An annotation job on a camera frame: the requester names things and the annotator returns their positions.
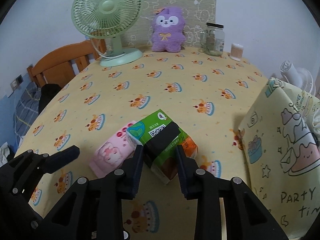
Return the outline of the yellow patterned storage box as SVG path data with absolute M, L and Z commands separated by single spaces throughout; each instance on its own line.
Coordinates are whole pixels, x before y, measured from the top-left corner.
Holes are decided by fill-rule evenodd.
M 251 188 L 290 239 L 319 215 L 317 109 L 318 98 L 271 78 L 239 125 Z

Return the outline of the green tissue pack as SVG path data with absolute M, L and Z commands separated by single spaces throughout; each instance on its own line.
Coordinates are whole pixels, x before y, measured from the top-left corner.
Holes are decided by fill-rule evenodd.
M 164 183 L 168 184 L 177 174 L 175 148 L 183 147 L 188 158 L 195 158 L 198 146 L 183 129 L 162 109 L 159 109 L 126 129 L 128 142 L 143 146 L 143 161 Z

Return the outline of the glass jar with lid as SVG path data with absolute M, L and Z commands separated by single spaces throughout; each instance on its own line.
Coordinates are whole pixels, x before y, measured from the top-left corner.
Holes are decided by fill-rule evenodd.
M 207 22 L 206 27 L 206 30 L 200 32 L 200 44 L 203 52 L 211 56 L 221 56 L 225 45 L 224 26 Z

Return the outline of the green desk fan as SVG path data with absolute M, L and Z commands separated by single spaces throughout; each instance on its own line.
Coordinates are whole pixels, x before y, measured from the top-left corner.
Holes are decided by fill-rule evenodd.
M 121 35 L 139 19 L 142 0 L 74 0 L 72 21 L 88 37 L 102 67 L 134 62 L 143 56 L 137 48 L 123 48 Z

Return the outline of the white cloths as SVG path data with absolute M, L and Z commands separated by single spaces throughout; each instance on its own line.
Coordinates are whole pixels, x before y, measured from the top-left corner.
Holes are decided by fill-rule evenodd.
M 310 118 L 310 130 L 317 136 L 320 135 L 320 108 Z

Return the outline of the black garment on chair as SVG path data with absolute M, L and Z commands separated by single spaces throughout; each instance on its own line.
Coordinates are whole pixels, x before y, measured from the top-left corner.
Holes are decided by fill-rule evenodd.
M 62 88 L 58 84 L 48 83 L 41 88 L 38 113 L 41 114 L 45 107 L 60 92 Z

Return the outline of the cotton swab container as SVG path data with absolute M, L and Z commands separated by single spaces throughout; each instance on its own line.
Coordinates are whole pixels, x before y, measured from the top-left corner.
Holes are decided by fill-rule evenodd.
M 237 43 L 232 43 L 229 57 L 235 61 L 241 61 L 244 47 Z

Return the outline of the yellow patterned tablecloth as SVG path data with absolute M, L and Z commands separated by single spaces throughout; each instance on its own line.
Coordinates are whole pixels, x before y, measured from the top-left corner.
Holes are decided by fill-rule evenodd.
M 214 175 L 248 180 L 240 122 L 266 78 L 248 60 L 212 57 L 196 48 L 154 53 L 118 67 L 95 62 L 53 98 L 33 122 L 20 151 L 55 153 L 76 145 L 78 159 L 42 177 L 30 199 L 46 217 L 80 177 L 95 180 L 95 151 L 132 120 L 162 109 L 198 146 L 197 163 Z

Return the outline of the wall power socket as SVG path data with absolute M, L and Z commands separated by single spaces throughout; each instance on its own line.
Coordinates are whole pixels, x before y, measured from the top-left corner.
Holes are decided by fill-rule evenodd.
M 14 79 L 11 82 L 10 87 L 12 88 L 13 91 L 15 91 L 22 82 L 23 82 L 23 77 L 22 75 L 19 75 L 18 77 L 16 77 L 16 79 Z

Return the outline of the blue plaid pillow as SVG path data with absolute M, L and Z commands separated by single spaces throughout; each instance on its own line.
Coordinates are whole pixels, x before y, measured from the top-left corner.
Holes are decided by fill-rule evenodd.
M 40 97 L 41 89 L 36 83 L 30 82 L 16 104 L 13 119 L 17 145 L 39 115 Z

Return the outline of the pink tissue pack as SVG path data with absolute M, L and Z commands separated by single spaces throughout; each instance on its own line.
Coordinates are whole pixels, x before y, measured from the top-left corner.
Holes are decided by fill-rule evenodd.
M 133 146 L 127 139 L 126 130 L 135 123 L 136 121 L 132 120 L 123 126 L 95 151 L 89 167 L 98 178 L 103 178 L 120 168 L 123 161 L 134 152 Z

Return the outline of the purple plush toy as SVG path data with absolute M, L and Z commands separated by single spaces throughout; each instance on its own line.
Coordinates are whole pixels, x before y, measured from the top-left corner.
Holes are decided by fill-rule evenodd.
M 180 7 L 158 9 L 152 22 L 152 51 L 178 53 L 185 42 L 185 19 Z

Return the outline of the white standing fan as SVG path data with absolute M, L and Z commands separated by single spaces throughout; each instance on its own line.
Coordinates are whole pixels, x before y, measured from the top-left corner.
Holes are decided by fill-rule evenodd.
M 316 94 L 315 84 L 311 73 L 305 68 L 296 68 L 290 61 L 280 65 L 280 73 L 284 80 L 312 95 Z

